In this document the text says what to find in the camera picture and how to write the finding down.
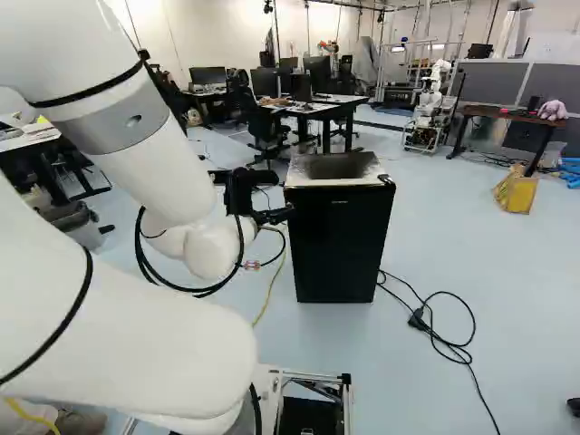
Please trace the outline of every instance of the power adapter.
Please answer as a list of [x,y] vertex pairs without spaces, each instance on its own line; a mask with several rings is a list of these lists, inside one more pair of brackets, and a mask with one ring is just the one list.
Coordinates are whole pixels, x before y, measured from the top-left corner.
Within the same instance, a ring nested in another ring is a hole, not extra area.
[[427,333],[430,328],[425,322],[423,322],[422,317],[423,317],[423,308],[417,308],[415,311],[413,311],[411,317],[409,317],[407,325],[410,326],[411,328],[415,328],[421,332]]

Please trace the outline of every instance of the white wall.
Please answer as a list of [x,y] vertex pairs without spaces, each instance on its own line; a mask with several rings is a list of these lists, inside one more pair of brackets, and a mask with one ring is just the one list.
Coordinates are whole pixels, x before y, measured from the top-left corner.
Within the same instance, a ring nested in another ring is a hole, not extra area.
[[[221,66],[250,70],[259,65],[259,52],[274,15],[264,14],[262,0],[129,0],[141,45],[156,63],[173,73],[181,87],[189,82],[191,66]],[[277,0],[280,51],[290,56],[308,50],[303,0]],[[310,50],[319,41],[336,37],[343,53],[356,43],[357,12],[335,5],[310,4]]]
[[[237,67],[250,70],[259,64],[258,53],[264,48],[266,32],[273,26],[274,16],[264,14],[263,0],[127,0],[137,29],[133,32],[125,0],[105,0],[118,16],[127,34],[136,46],[147,48],[152,61],[171,71],[178,84],[186,88],[190,66]],[[473,0],[469,13],[465,43],[461,56],[465,56],[473,43],[487,39],[488,15],[495,0]],[[459,32],[467,2],[453,6],[453,30],[451,41],[459,40]],[[282,56],[290,55],[289,43],[293,42],[299,53],[307,51],[306,12],[303,0],[277,0],[278,28]],[[499,29],[508,7],[508,0],[500,0],[498,18],[490,42],[495,44]],[[310,51],[317,54],[319,41],[336,37],[338,18],[341,16],[338,43],[342,53],[352,53],[356,45],[358,10],[338,5],[310,4]],[[400,11],[396,14],[394,41],[411,36],[416,11]],[[372,19],[371,11],[364,11],[361,19],[361,35],[371,35],[378,44],[380,25],[378,15]],[[530,32],[570,31],[580,17],[578,0],[536,0],[529,29]],[[384,42],[389,39],[389,22],[392,14],[386,14]],[[449,7],[434,6],[431,16],[430,35],[447,38]],[[15,92],[0,88],[0,113],[30,111],[30,107]]]

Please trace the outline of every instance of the desk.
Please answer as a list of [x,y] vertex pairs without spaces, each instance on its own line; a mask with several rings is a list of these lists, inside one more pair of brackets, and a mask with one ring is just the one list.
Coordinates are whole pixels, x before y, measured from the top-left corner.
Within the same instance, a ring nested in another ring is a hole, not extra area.
[[361,95],[340,95],[333,94],[331,97],[322,95],[313,95],[313,102],[324,102],[326,104],[335,104],[341,106],[344,110],[344,118],[346,118],[346,143],[344,145],[345,151],[350,151],[353,148],[353,123],[354,113],[360,104],[369,101],[369,97]]
[[190,92],[181,91],[186,97],[191,99],[191,106],[199,111],[199,116],[203,122],[203,126],[211,129],[211,115],[208,104],[213,102],[222,102],[226,99],[227,91],[213,91],[213,92]]
[[323,153],[330,153],[330,121],[341,117],[341,108],[335,104],[323,104],[313,102],[310,104],[311,110],[305,110],[301,106],[281,106],[267,104],[260,106],[263,109],[274,110],[280,116],[294,116],[298,122],[298,140],[306,142],[308,140],[308,121],[323,122]]
[[504,113],[499,111],[501,108],[497,106],[486,106],[486,105],[466,105],[463,108],[459,109],[458,112],[463,114],[463,121],[461,122],[461,126],[459,127],[459,132],[457,135],[457,139],[455,140],[455,146],[453,147],[453,151],[448,154],[447,159],[451,160],[465,151],[465,147],[461,145],[463,142],[463,137],[465,136],[465,130],[468,127],[468,122],[474,116],[484,116],[487,118],[502,118],[504,120],[511,120],[516,122],[528,122],[531,124],[538,124],[538,125],[545,125],[546,126],[546,134],[542,139],[542,144],[540,145],[539,149],[536,152],[536,156],[532,159],[531,163],[526,169],[526,177],[531,177],[537,168],[537,163],[544,155],[544,151],[546,151],[546,146],[548,142],[552,139],[552,135],[554,134],[554,130],[557,127],[565,127],[566,121],[549,121],[549,120],[542,120],[538,117],[526,117],[526,116],[519,116],[513,115],[510,113]]
[[82,173],[79,165],[75,164],[73,156],[64,153],[63,156],[70,164],[72,172],[84,188],[84,193],[68,198],[54,176],[53,168],[46,160],[44,153],[62,145],[71,145],[70,142],[51,124],[29,124],[22,127],[24,134],[17,138],[0,141],[0,163],[9,164],[11,161],[25,159],[38,177],[38,182],[53,198],[55,206],[62,206],[71,201],[85,199],[111,190],[107,188],[92,188],[89,180]]
[[323,122],[323,153],[330,153],[330,121],[346,118],[346,140],[344,152],[353,148],[353,117],[359,104],[369,101],[369,97],[358,95],[333,95],[331,97],[313,96],[311,111],[304,111],[297,106],[262,106],[267,109],[280,111],[282,116],[294,116],[298,121],[298,138],[306,141],[308,136],[308,121]]

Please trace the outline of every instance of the computer monitor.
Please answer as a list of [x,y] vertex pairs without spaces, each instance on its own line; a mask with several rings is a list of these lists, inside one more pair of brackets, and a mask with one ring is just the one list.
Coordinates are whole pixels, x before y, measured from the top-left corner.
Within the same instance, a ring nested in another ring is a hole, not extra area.
[[289,69],[292,72],[293,68],[298,67],[298,58],[297,57],[281,57],[280,58],[280,68],[282,69]]
[[225,66],[210,66],[204,68],[189,68],[193,84],[225,83],[227,79]]
[[256,68],[250,70],[255,96],[276,98],[278,96],[278,77],[276,68]]
[[310,71],[314,92],[328,92],[331,80],[330,56],[305,57],[304,70]]
[[292,74],[290,76],[292,97],[297,102],[311,102],[311,77],[308,74]]
[[278,77],[280,77],[280,92],[292,93],[292,69],[291,68],[277,68]]

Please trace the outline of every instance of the black power cable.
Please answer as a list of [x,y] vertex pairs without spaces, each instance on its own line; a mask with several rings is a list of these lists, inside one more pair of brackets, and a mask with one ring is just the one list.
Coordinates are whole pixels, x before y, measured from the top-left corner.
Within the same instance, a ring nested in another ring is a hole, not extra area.
[[254,408],[254,420],[256,422],[255,435],[262,435],[262,410],[260,410],[260,398],[257,397],[256,387],[250,383],[250,396],[252,397],[252,407]]
[[262,227],[261,229],[265,229],[268,231],[273,231],[275,233],[278,233],[280,235],[280,237],[282,238],[282,247],[280,248],[280,251],[274,257],[270,258],[269,260],[265,261],[264,263],[260,262],[260,266],[264,267],[264,266],[268,266],[268,265],[274,263],[284,253],[284,251],[286,249],[286,237],[284,236],[284,233],[277,228]]
[[[475,315],[473,314],[473,311],[471,310],[469,305],[463,299],[461,299],[459,296],[457,296],[451,292],[436,292],[436,293],[433,293],[432,295],[428,296],[426,299],[423,299],[415,291],[415,289],[412,287],[412,285],[410,285],[404,279],[401,279],[398,276],[392,275],[392,274],[385,272],[384,270],[381,270],[381,269],[379,269],[379,274],[381,274],[381,276],[382,276],[382,281],[377,282],[377,285],[380,288],[382,288],[385,292],[387,292],[389,295],[391,295],[392,297],[397,299],[397,301],[399,301],[402,305],[404,305],[411,312],[411,317],[409,318],[408,325],[412,328],[415,328],[415,329],[423,332],[423,333],[426,333],[430,337],[431,346],[433,347],[433,349],[435,349],[435,351],[439,355],[443,356],[444,358],[451,361],[452,363],[464,365],[468,368],[469,373],[471,374],[471,378],[473,379],[473,382],[475,383],[475,387],[476,387],[476,390],[478,392],[479,399],[481,400],[481,403],[483,403],[483,406],[485,407],[486,411],[488,412],[489,418],[491,419],[491,422],[493,423],[493,427],[494,427],[497,435],[501,435],[501,432],[499,430],[499,426],[496,422],[496,419],[495,419],[493,413],[491,412],[491,409],[489,408],[488,403],[484,399],[483,393],[481,392],[481,389],[479,388],[478,378],[477,378],[475,372],[473,372],[473,369],[471,368],[471,364],[473,363],[473,357],[466,349],[466,347],[471,342],[473,342],[473,338],[475,336],[476,327],[477,327]],[[384,284],[387,282],[387,276],[390,276],[391,278],[406,285],[412,291],[413,295],[420,301],[420,303],[421,303],[420,308],[413,310],[411,308],[411,306],[409,304],[407,304],[403,299],[401,299],[395,293],[393,293],[391,290],[389,290],[387,287],[385,287]],[[471,317],[472,328],[471,328],[471,334],[469,335],[469,338],[465,343],[454,343],[450,340],[446,340],[445,338],[441,337],[437,332],[435,332],[434,327],[433,327],[433,310],[429,306],[429,301],[438,295],[446,295],[448,297],[452,297],[452,298],[458,300],[468,310],[469,316]],[[427,308],[427,310],[429,311],[429,323],[428,324],[422,320],[425,308]],[[445,354],[436,343],[442,344],[445,347],[447,347],[447,349],[449,349],[451,351],[451,353],[453,353],[457,357],[457,359]]]
[[[232,183],[231,180],[229,181],[228,187],[229,187],[228,191],[229,191],[230,203],[235,206],[236,201],[235,201],[234,183]],[[141,240],[140,240],[140,236],[141,236],[140,227],[141,227],[141,221],[143,219],[143,214],[145,213],[145,207],[141,207],[139,210],[139,213],[137,215],[137,220],[135,221],[135,257],[137,259],[137,265],[139,266],[139,269],[140,269],[141,273],[143,274],[143,276],[145,277],[145,279],[147,279],[150,283],[152,283],[154,285],[159,285],[155,281],[155,279],[157,279],[160,283],[164,284],[165,286],[167,286],[169,288],[172,288],[174,290],[178,290],[178,291],[184,292],[184,293],[192,293],[197,298],[202,298],[202,297],[206,297],[209,295],[213,295],[217,290],[219,290],[224,285],[226,285],[234,277],[234,275],[239,270],[239,268],[242,264],[242,258],[244,257],[244,233],[242,231],[242,224],[239,220],[239,215],[237,214],[236,210],[234,210],[234,211],[235,212],[233,213],[233,215],[234,215],[234,219],[236,220],[237,234],[238,234],[238,238],[239,238],[239,253],[237,254],[237,260],[236,260],[236,263],[234,264],[234,268],[232,269],[232,271],[229,273],[228,276],[226,276],[224,279],[222,279],[218,283],[215,283],[213,285],[210,285],[210,286],[204,287],[204,288],[191,288],[191,287],[185,287],[182,285],[173,284],[170,281],[168,281],[167,279],[165,279],[163,276],[160,275],[160,273],[157,270],[155,270],[155,268],[151,265],[151,263],[149,262],[149,260],[145,256],[145,253],[143,252],[143,246],[141,245]]]

